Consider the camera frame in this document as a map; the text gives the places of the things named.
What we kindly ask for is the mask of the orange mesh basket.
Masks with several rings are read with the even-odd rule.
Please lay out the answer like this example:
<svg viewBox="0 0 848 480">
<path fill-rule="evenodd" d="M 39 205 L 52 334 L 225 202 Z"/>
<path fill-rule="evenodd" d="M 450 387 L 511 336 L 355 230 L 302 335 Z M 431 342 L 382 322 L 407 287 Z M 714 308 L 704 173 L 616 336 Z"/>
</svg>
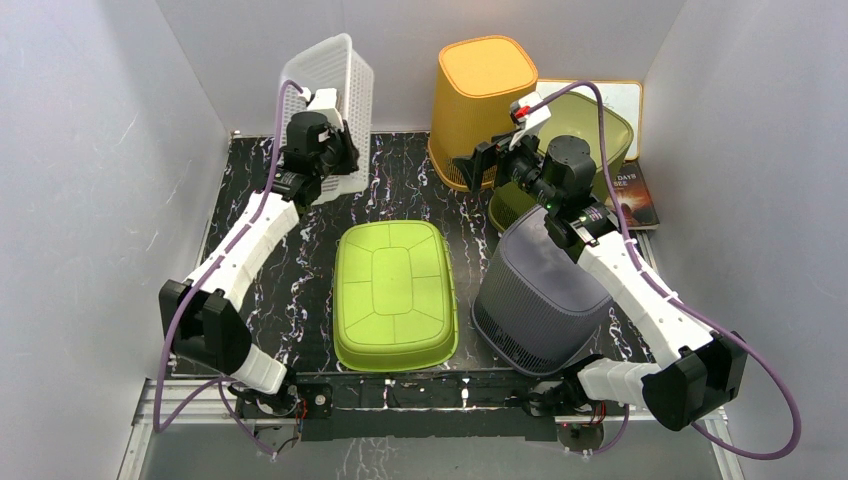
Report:
<svg viewBox="0 0 848 480">
<path fill-rule="evenodd" d="M 536 89 L 538 71 L 521 45 L 502 35 L 448 45 L 438 65 L 428 153 L 442 182 L 466 192 L 452 159 L 512 129 L 510 105 Z"/>
</svg>

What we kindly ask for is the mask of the white perforated plastic basket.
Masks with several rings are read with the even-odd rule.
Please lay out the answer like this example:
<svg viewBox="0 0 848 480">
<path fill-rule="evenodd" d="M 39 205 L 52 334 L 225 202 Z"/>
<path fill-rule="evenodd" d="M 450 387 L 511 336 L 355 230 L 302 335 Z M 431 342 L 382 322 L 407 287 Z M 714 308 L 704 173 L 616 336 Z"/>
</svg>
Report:
<svg viewBox="0 0 848 480">
<path fill-rule="evenodd" d="M 335 89 L 336 109 L 347 122 L 353 146 L 359 153 L 357 170 L 324 180 L 316 203 L 363 192 L 370 184 L 374 72 L 354 50 L 351 37 L 337 34 L 301 51 L 284 64 L 278 83 L 286 80 L 314 97 L 322 89 Z"/>
</svg>

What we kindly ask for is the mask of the olive green mesh basket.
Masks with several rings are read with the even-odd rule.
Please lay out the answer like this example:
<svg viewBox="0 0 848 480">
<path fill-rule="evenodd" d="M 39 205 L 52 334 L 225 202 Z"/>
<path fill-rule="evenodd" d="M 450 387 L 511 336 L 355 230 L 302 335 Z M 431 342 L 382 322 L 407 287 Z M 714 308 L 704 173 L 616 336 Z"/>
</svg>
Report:
<svg viewBox="0 0 848 480">
<path fill-rule="evenodd" d="M 548 105 L 551 118 L 541 128 L 537 153 L 544 155 L 549 142 L 557 136 L 569 135 L 585 140 L 590 147 L 590 156 L 596 164 L 592 193 L 597 199 L 606 201 L 609 191 L 601 166 L 600 144 L 607 151 L 609 173 L 614 176 L 622 166 L 635 134 L 631 125 L 620 115 L 604 110 L 604 136 L 599 136 L 598 107 L 594 98 L 571 91 L 558 97 Z M 514 184 L 495 189 L 488 206 L 488 218 L 500 232 L 524 215 L 535 200 L 520 191 Z"/>
</svg>

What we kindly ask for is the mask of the grey mesh basket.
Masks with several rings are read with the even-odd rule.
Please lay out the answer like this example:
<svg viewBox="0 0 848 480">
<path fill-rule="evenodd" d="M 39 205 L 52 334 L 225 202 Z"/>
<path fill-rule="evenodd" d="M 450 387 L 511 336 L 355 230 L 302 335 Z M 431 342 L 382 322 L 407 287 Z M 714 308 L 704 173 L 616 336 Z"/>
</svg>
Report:
<svg viewBox="0 0 848 480">
<path fill-rule="evenodd" d="M 590 274 L 554 244 L 536 206 L 501 236 L 471 319 L 514 370 L 548 376 L 574 361 L 614 305 Z"/>
</svg>

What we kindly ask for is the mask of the lime green plastic tray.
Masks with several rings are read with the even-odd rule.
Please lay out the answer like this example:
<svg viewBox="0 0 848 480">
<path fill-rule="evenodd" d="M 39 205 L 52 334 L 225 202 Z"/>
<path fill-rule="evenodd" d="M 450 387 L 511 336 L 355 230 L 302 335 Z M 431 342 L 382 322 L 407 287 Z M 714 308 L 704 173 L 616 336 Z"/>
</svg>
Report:
<svg viewBox="0 0 848 480">
<path fill-rule="evenodd" d="M 333 343 L 363 372 L 436 367 L 459 343 L 449 247 L 422 220 L 356 225 L 341 237 L 334 270 Z"/>
</svg>

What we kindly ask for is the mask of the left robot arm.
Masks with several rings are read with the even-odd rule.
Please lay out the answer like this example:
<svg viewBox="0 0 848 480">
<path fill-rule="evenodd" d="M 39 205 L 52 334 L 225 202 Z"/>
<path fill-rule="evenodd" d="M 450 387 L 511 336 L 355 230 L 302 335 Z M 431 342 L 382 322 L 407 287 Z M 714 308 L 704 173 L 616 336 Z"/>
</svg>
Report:
<svg viewBox="0 0 848 480">
<path fill-rule="evenodd" d="M 263 352 L 240 308 L 264 263 L 302 214 L 317 204 L 325 180 L 357 171 L 359 152 L 347 122 L 335 109 L 294 114 L 286 143 L 264 189 L 254 192 L 236 223 L 185 280 L 168 280 L 158 294 L 164 356 L 176 356 L 237 382 L 233 393 L 268 414 L 297 407 L 295 375 Z"/>
</svg>

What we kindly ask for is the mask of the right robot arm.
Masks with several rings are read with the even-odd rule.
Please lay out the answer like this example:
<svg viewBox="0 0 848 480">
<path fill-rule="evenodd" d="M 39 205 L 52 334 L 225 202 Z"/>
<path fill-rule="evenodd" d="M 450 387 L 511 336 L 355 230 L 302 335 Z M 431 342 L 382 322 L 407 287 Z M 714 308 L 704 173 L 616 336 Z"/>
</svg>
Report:
<svg viewBox="0 0 848 480">
<path fill-rule="evenodd" d="M 596 165 L 589 144 L 560 135 L 538 152 L 535 136 L 516 146 L 508 135 L 453 158 L 468 189 L 480 189 L 485 170 L 496 183 L 513 183 L 544 208 L 549 238 L 610 294 L 648 343 L 651 363 L 593 355 L 566 368 L 565 405 L 590 413 L 601 401 L 646 408 L 669 430 L 679 431 L 737 398 L 748 358 L 735 333 L 723 334 L 652 288 L 656 272 L 630 252 L 611 212 L 592 193 Z"/>
</svg>

